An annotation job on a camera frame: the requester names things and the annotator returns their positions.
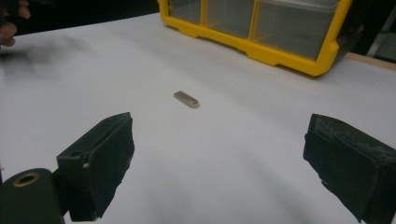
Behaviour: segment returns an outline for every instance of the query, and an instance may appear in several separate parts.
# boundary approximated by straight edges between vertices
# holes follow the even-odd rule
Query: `small metal object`
[[[199,102],[189,96],[187,93],[184,91],[178,91],[174,94],[175,98],[177,98],[179,101],[181,101],[183,104],[191,107],[191,108],[196,108],[199,106]]]

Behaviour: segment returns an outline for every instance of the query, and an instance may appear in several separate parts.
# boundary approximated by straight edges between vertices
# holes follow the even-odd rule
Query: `finger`
[[[9,39],[3,39],[0,41],[0,45],[4,45],[7,47],[11,47],[15,44],[15,39],[13,37],[9,38]]]
[[[29,2],[26,0],[20,0],[20,7],[28,7],[29,6]]]
[[[19,13],[20,13],[20,16],[24,19],[30,18],[30,11],[29,11],[29,8],[27,8],[27,7],[20,7]]]
[[[0,40],[9,39],[17,33],[17,26],[14,23],[7,22],[0,26]]]

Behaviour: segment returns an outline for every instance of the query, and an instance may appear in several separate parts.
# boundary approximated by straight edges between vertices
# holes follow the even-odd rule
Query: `dark background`
[[[55,0],[54,6],[29,2],[31,18],[8,18],[17,35],[114,21],[159,11],[157,0]]]
[[[19,27],[17,35],[61,29],[104,21],[114,21],[147,15],[159,11],[157,0],[54,0],[55,7],[42,6],[30,2],[32,17],[23,20],[12,17]],[[355,0],[371,1],[364,11],[364,33],[352,50],[365,55],[380,32],[396,0]],[[396,22],[390,29],[396,33]]]

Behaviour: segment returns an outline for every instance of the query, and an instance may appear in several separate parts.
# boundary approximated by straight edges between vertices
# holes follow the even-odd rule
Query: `white surface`
[[[344,59],[313,79],[184,36],[158,14],[19,36],[1,54],[4,178],[54,171],[97,122],[132,113],[132,166],[98,224],[358,223],[303,159],[310,116],[396,147],[394,71]],[[180,90],[200,107],[176,100]]]

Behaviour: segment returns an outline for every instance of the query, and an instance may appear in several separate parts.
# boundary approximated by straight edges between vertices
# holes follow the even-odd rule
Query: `plastic drawer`
[[[242,50],[252,59],[310,76],[329,71],[352,0],[159,0],[181,33]]]

